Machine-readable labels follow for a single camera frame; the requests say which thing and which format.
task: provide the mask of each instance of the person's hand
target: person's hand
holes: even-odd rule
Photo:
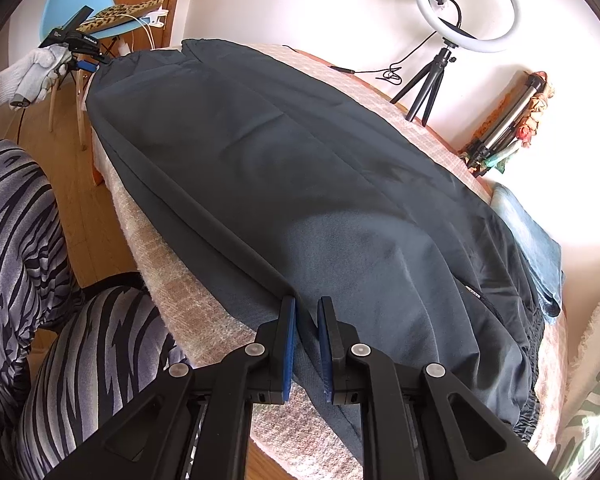
[[[66,70],[64,65],[61,65],[58,70],[55,68],[62,60],[66,60],[71,55],[65,47],[52,45],[45,48],[34,48],[25,57],[18,60],[10,67],[0,72],[0,106],[5,103],[10,103],[18,89],[22,79],[31,68],[35,68],[35,73],[39,73],[40,92],[35,98],[35,103],[42,101],[46,97],[46,93],[53,86],[58,78],[58,74],[62,74]]]

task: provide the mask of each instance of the zebra print pants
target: zebra print pants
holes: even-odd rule
[[[78,286],[42,169],[0,140],[0,448],[23,479],[43,478],[158,371],[186,362],[145,291],[100,289]],[[37,328],[58,339],[31,385]]]

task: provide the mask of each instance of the person's arm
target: person's arm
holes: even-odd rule
[[[56,49],[52,52],[49,47],[34,48],[25,57],[2,70],[0,72],[0,106],[12,101],[22,78],[35,64],[49,69],[48,73],[45,73],[40,79],[40,93],[34,102],[38,103],[44,100],[48,89],[53,86],[56,78],[58,78],[58,74],[53,68],[64,59],[65,52],[66,49],[64,51]]]

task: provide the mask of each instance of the silver rivet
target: silver rivet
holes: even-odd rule
[[[442,377],[446,373],[445,367],[440,363],[431,363],[430,365],[427,365],[425,370],[428,375],[436,378]]]
[[[244,351],[247,355],[262,355],[264,354],[264,346],[262,346],[260,343],[250,343],[244,347]]]
[[[351,347],[351,353],[358,357],[366,357],[371,354],[371,348],[364,343],[356,343]]]
[[[169,367],[171,377],[184,377],[189,373],[189,367],[184,363],[176,363]]]

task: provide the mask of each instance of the leopard print fabric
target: leopard print fabric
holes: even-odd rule
[[[78,30],[80,30],[80,32],[84,32],[85,34],[91,34],[93,32],[98,32],[99,30],[104,30],[105,28],[115,27],[116,25],[120,25],[121,23],[126,23],[131,20],[130,17],[124,16],[124,14],[139,18],[140,16],[144,16],[146,13],[157,9],[161,4],[162,0],[149,0],[142,4],[117,4],[110,6],[106,9],[102,9],[92,18],[85,20],[85,22],[78,27]]]

